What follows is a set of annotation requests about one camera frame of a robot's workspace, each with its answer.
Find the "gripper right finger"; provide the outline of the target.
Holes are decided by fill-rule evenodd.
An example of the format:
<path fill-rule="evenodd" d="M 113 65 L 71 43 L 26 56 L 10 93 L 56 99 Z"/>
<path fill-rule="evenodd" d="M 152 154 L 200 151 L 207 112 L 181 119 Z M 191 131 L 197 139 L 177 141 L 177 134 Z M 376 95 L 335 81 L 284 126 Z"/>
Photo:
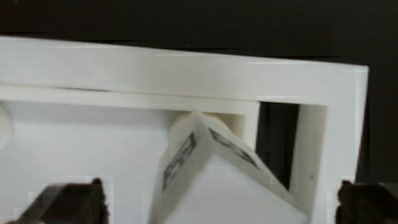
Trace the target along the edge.
<path fill-rule="evenodd" d="M 341 182 L 335 224 L 398 224 L 398 183 Z"/>

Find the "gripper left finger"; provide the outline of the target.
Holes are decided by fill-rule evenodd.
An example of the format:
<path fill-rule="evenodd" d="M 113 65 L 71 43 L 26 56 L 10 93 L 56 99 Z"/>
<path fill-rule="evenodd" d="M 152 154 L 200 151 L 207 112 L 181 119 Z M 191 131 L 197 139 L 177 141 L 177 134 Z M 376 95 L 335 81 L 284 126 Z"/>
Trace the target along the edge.
<path fill-rule="evenodd" d="M 14 224 L 108 224 L 101 179 L 49 185 Z"/>

